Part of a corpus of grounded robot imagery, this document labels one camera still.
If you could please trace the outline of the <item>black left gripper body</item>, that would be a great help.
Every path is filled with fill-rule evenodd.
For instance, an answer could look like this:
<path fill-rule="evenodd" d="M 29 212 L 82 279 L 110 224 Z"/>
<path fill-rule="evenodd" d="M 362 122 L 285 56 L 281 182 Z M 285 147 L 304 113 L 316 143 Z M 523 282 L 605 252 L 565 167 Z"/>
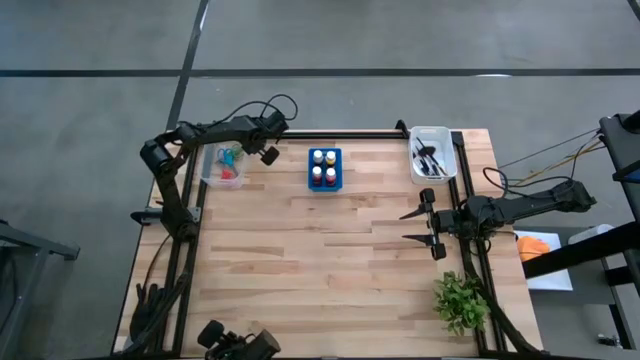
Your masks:
<path fill-rule="evenodd" d="M 289 129 L 288 120 L 279 111 L 274 111 L 267 117 L 250 117 L 249 122 L 253 129 L 243 142 L 243 150 L 247 154 L 263 152 L 269 139 L 279 138 Z"/>

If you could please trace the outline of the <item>white plastic bin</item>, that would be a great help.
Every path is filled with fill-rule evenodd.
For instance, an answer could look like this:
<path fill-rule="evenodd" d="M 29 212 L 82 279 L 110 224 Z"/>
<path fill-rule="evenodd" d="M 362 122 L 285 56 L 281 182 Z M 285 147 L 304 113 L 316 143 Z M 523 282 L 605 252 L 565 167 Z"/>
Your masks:
<path fill-rule="evenodd" d="M 416 172 L 412 162 L 412 154 L 417 154 L 418 141 L 427 146 L 434 146 L 435 159 L 445 168 L 448 176 L 421 176 Z M 456 151 L 454 149 L 451 131 L 442 126 L 414 126 L 409 130 L 408 139 L 410 177 L 416 185 L 441 185 L 447 183 L 457 175 Z"/>

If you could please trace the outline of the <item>orange rounded object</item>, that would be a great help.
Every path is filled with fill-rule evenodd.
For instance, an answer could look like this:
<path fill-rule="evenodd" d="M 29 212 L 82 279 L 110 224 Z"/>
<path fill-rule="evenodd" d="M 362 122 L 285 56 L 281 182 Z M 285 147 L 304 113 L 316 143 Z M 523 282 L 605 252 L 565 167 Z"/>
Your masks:
<path fill-rule="evenodd" d="M 529 261 L 550 252 L 549 245 L 536 237 L 519 237 L 516 241 L 516 245 L 522 262 Z"/>

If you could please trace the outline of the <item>black equipment cart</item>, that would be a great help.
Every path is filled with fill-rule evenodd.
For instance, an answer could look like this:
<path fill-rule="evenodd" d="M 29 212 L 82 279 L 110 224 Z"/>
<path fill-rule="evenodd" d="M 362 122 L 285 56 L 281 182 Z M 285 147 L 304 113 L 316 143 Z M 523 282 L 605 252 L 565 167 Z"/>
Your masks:
<path fill-rule="evenodd" d="M 626 264 L 604 272 L 609 286 L 632 283 L 640 296 L 640 110 L 599 120 L 604 144 L 634 220 L 602 234 L 554 250 L 524 263 L 527 278 L 539 277 L 621 253 Z"/>

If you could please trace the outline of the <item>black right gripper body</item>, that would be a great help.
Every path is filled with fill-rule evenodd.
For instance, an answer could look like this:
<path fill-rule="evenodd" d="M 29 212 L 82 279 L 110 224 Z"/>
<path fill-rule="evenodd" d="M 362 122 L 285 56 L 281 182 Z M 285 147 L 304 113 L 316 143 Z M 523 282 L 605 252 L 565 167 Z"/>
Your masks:
<path fill-rule="evenodd" d="M 436 211 L 434 209 L 435 193 L 432 188 L 421 190 L 419 198 L 420 207 L 423 213 L 428 216 L 428 228 L 431 230 L 431 234 L 426 236 L 426 243 L 430 246 L 434 260 L 444 259 L 446 257 L 446 247 L 440 241 L 440 235 L 456 235 L 456 221 L 458 220 L 459 211 L 456 207 Z"/>

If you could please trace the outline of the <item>green plant in white pot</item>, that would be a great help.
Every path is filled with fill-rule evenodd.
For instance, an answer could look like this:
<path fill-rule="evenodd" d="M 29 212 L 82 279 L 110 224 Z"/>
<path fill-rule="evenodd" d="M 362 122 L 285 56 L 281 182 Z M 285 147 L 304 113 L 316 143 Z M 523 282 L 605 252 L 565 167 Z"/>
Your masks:
<path fill-rule="evenodd" d="M 480 281 L 464 278 L 448 271 L 435 281 L 435 305 L 433 310 L 446 323 L 446 330 L 456 336 L 464 336 L 467 330 L 485 330 L 485 320 L 490 313 L 487 302 L 480 294 Z"/>

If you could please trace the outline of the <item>clear plastic bin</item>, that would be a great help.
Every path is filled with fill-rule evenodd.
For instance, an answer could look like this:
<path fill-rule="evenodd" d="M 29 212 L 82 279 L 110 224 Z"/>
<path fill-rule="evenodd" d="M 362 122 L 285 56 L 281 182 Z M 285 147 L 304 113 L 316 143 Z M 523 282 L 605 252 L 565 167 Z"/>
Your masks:
<path fill-rule="evenodd" d="M 222 180 L 222 170 L 227 168 L 217 163 L 217 151 L 220 148 L 230 148 L 240 144 L 240 136 L 231 130 L 218 130 L 212 135 L 207 135 L 203 141 L 203 162 L 201 170 L 201 179 L 209 186 L 214 188 L 239 188 L 244 182 L 244 173 L 248 156 L 244 156 L 235 161 L 234 170 L 238 176 L 233 180 Z"/>

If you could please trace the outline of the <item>dark metal stand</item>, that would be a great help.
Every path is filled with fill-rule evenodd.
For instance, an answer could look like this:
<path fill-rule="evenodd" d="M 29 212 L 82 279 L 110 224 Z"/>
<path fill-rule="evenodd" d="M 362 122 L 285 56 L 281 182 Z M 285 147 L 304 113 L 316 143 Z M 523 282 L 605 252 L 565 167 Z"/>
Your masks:
<path fill-rule="evenodd" d="M 60 255 L 65 260 L 75 261 L 80 252 L 77 245 L 66 245 L 12 227 L 0 219 L 0 283 L 4 265 L 8 264 L 13 276 L 13 296 L 8 311 L 0 323 L 0 360 L 9 360 L 16 353 L 26 316 L 36 293 L 49 255 Z"/>

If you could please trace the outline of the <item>black jointed device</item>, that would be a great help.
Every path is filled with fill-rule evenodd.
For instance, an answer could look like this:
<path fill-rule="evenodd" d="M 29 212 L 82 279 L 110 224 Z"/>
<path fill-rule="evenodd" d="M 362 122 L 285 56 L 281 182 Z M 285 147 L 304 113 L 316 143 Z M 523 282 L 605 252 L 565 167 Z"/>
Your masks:
<path fill-rule="evenodd" d="M 207 349 L 205 360 L 271 360 L 281 351 L 278 341 L 267 330 L 258 335 L 240 336 L 226 332 L 224 325 L 216 320 L 204 327 L 197 343 Z"/>

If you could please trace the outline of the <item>white plastic tub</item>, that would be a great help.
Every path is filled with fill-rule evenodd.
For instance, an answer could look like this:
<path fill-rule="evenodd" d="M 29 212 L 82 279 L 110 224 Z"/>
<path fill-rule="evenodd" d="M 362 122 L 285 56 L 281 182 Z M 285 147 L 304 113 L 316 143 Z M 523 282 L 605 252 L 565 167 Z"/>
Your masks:
<path fill-rule="evenodd" d="M 578 242 L 587 240 L 587 239 L 595 237 L 597 235 L 606 233 L 606 232 L 608 232 L 608 231 L 610 231 L 612 229 L 613 229 L 613 226 L 609 225 L 609 224 L 600 224 L 600 225 L 597 225 L 597 226 L 590 227 L 587 230 L 584 230 L 584 231 L 582 231 L 580 233 L 572 235 L 568 239 L 568 244 L 569 245 L 576 244 Z"/>

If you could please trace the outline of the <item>white paper sheet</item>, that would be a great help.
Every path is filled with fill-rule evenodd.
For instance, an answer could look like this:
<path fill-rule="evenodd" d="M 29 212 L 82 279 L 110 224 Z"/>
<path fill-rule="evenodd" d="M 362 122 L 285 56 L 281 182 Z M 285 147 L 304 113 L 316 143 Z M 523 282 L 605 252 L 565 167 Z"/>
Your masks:
<path fill-rule="evenodd" d="M 530 237 L 535 238 L 541 243 L 545 243 L 550 251 L 561 248 L 560 238 L 557 233 L 548 232 L 532 232 L 516 230 L 515 233 L 519 239 Z M 530 278 L 527 280 L 530 290 L 549 290 L 549 291 L 572 291 L 573 286 L 567 270 L 559 270 L 546 275 Z"/>

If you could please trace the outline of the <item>blue plastic basket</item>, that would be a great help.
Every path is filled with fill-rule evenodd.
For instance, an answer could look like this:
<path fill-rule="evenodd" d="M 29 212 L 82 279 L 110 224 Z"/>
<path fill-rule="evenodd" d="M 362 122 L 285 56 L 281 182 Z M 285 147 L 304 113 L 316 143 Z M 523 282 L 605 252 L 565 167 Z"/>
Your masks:
<path fill-rule="evenodd" d="M 313 152 L 315 150 L 321 150 L 324 154 L 324 161 L 322 164 L 315 164 L 313 160 Z M 328 151 L 336 152 L 336 163 L 334 166 L 328 166 L 326 163 L 326 153 Z M 323 170 L 323 179 L 322 184 L 320 186 L 315 186 L 312 183 L 312 168 L 314 166 L 320 166 Z M 326 186 L 324 175 L 325 171 L 328 167 L 333 167 L 336 171 L 336 184 L 334 186 Z M 307 175 L 307 185 L 308 188 L 313 192 L 337 192 L 343 187 L 343 161 L 342 161 L 342 150 L 339 148 L 310 148 L 308 151 L 308 175 Z"/>

